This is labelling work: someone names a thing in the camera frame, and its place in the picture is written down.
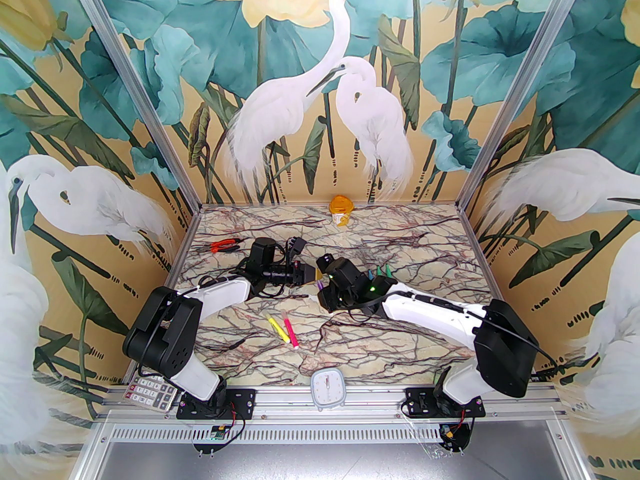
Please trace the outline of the pink marker pen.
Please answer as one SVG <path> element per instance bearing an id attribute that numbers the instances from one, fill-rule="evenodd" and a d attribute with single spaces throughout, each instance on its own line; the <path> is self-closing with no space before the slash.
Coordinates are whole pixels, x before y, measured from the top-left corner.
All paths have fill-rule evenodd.
<path id="1" fill-rule="evenodd" d="M 295 334 L 293 325 L 286 311 L 282 311 L 282 320 L 285 325 L 286 333 L 288 334 L 292 347 L 294 348 L 294 350 L 298 350 L 300 348 L 300 345 L 298 343 L 297 335 Z"/>

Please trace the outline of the yellow highlighter pen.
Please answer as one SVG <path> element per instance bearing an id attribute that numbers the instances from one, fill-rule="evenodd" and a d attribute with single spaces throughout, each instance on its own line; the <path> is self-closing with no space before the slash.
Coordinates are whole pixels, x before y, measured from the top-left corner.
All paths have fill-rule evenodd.
<path id="1" fill-rule="evenodd" d="M 276 319 L 270 313 L 267 313 L 267 312 L 264 312 L 263 316 L 265 317 L 267 322 L 270 324 L 270 326 L 272 326 L 274 331 L 278 334 L 279 338 L 281 338 L 281 340 L 284 343 L 290 344 L 291 343 L 290 336 L 283 329 L 283 327 L 276 321 Z"/>

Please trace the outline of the yellow lidded plastic cup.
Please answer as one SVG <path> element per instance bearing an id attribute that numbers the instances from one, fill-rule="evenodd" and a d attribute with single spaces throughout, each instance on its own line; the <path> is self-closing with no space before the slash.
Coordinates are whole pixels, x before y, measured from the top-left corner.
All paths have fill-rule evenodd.
<path id="1" fill-rule="evenodd" d="M 346 227 L 350 222 L 350 217 L 355 209 L 354 202 L 345 195 L 338 194 L 333 197 L 329 204 L 333 224 L 336 227 Z"/>

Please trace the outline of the white square kitchen timer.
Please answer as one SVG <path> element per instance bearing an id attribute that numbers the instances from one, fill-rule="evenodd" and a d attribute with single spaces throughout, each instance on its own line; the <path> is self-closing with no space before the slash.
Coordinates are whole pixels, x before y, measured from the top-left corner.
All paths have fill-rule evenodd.
<path id="1" fill-rule="evenodd" d="M 346 401 L 346 383 L 336 367 L 315 371 L 310 377 L 311 401 L 319 412 L 342 407 Z"/>

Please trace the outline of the grey perforated metal panel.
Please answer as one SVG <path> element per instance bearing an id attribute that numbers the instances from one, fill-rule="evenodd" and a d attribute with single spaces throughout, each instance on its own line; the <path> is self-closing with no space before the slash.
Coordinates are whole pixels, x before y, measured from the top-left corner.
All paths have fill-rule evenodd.
<path id="1" fill-rule="evenodd" d="M 230 445 L 116 442 L 82 480 L 615 480 L 569 473 L 541 422 L 480 423 L 462 455 L 432 458 L 417 443 Z"/>

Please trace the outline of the grey desk calculator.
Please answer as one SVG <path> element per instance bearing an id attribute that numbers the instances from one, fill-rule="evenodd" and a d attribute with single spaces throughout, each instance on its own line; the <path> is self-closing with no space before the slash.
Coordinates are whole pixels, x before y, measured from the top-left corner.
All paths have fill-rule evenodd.
<path id="1" fill-rule="evenodd" d="M 133 375 L 122 399 L 142 409 L 157 413 L 170 412 L 180 391 L 160 375 Z"/>

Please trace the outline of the red handled pliers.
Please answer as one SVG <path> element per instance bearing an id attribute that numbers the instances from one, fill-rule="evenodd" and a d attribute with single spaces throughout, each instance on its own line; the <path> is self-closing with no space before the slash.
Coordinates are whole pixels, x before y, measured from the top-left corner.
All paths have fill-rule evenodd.
<path id="1" fill-rule="evenodd" d="M 224 240 L 211 242 L 208 246 L 205 247 L 205 250 L 208 250 L 211 254 L 233 253 L 240 250 L 242 243 L 245 241 L 246 238 L 240 237 L 226 238 Z"/>

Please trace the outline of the aluminium table frame rail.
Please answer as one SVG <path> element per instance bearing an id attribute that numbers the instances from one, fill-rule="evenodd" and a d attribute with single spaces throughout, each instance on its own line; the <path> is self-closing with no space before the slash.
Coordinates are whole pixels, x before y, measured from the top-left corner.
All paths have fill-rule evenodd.
<path id="1" fill-rule="evenodd" d="M 343 405 L 318 410 L 308 386 L 258 386 L 253 403 L 252 423 L 406 423 L 407 409 L 401 409 L 406 395 L 402 384 L 352 385 L 346 388 Z M 176 416 L 135 407 L 124 401 L 123 388 L 112 388 L 98 408 L 96 423 L 167 423 Z M 486 415 L 478 421 L 515 422 L 565 420 L 569 411 L 550 382 L 534 382 L 525 397 L 510 398 L 496 391 L 482 395 Z"/>

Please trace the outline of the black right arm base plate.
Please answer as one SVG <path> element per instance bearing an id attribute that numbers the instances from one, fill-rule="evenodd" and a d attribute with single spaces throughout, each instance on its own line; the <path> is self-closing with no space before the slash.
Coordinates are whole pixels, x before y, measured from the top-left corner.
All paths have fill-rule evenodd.
<path id="1" fill-rule="evenodd" d="M 460 404 L 436 389 L 436 386 L 412 386 L 404 389 L 407 415 L 413 419 L 473 419 L 487 416 L 482 398 Z"/>

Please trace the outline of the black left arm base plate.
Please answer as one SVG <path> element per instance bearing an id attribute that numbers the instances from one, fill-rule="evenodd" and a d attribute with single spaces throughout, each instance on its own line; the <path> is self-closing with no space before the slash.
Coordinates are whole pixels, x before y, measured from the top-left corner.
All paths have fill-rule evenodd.
<path id="1" fill-rule="evenodd" d="M 176 410 L 178 420 L 214 421 L 253 418 L 256 390 L 220 384 L 210 398 L 201 400 L 183 393 Z"/>

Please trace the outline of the aluminium frame post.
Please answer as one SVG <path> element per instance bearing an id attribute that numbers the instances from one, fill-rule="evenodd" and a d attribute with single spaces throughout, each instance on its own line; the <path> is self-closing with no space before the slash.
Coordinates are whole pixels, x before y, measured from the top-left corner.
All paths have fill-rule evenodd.
<path id="1" fill-rule="evenodd" d="M 455 206 L 460 213 L 466 211 L 473 195 L 479 188 L 482 177 L 489 169 L 490 163 L 498 151 L 503 135 L 514 121 L 518 111 L 525 105 L 525 98 L 575 2 L 576 0 L 550 0 L 525 57 L 487 133 L 482 149 L 471 167 L 457 199 L 455 199 Z"/>
<path id="2" fill-rule="evenodd" d="M 201 199 L 186 173 L 185 167 L 183 167 L 167 131 L 160 121 L 140 76 L 131 63 L 125 45 L 121 41 L 121 37 L 108 14 L 103 0 L 79 1 L 102 41 L 115 69 L 118 71 L 119 77 L 125 85 L 135 109 L 139 112 L 142 121 L 149 129 L 151 137 L 156 142 L 160 153 L 162 153 L 167 166 L 174 174 L 179 188 L 185 196 L 186 204 L 192 212 L 197 214 L 201 209 Z"/>

